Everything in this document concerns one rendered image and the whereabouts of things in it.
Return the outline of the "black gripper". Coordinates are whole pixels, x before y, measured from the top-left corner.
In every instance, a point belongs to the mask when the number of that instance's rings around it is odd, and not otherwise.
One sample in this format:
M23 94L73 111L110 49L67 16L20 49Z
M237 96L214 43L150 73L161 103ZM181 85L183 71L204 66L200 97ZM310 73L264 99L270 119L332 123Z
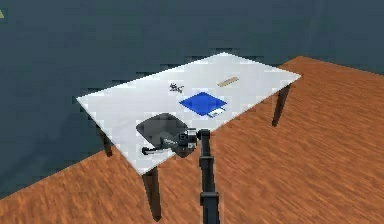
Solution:
M174 149L171 148L148 148L143 147L141 149L141 152L143 155L150 155L150 154L156 154L156 153L165 153L165 152L175 152L176 154L189 154L189 135L186 133L179 134L174 140L166 139L163 137L160 137L161 144L168 144L168 145L174 145Z

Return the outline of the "dark grey square bowl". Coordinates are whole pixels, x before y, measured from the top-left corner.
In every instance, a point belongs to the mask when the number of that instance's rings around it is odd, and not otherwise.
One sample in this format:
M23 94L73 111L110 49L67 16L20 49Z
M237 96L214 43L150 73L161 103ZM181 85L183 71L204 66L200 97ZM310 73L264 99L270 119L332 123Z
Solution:
M188 126L169 113L162 113L144 120L136 130L154 147L163 148L162 139L174 140Z

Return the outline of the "white table with dark legs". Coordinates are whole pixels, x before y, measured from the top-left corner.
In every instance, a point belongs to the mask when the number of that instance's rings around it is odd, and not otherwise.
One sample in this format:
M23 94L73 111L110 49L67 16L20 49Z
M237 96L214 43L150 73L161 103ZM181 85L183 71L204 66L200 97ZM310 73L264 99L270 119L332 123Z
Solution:
M238 77L225 87L217 84ZM130 82L81 96L78 103L96 123L107 155L116 147L139 175L176 155L165 152L143 155L143 147L154 148L137 130L146 119L169 113L188 128L210 133L273 94L278 100L272 120L277 125L296 73L219 53ZM225 111L210 118L182 106L180 101L206 92L226 102Z

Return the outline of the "blue book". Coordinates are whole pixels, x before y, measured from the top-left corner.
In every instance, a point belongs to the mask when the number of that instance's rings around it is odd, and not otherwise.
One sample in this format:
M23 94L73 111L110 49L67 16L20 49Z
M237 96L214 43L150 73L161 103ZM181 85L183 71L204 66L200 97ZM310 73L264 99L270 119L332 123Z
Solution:
M200 116L214 118L225 111L226 102L206 92L200 92L180 101L180 104Z

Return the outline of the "tan flat stick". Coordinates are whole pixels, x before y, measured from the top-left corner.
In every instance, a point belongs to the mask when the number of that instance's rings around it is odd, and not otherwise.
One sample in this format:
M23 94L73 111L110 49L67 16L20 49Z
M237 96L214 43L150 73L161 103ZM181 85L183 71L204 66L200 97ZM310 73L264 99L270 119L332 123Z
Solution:
M228 86L236 81L238 81L239 78L238 77L231 77L229 79L226 79L220 83L217 84L218 87L225 87L225 86Z

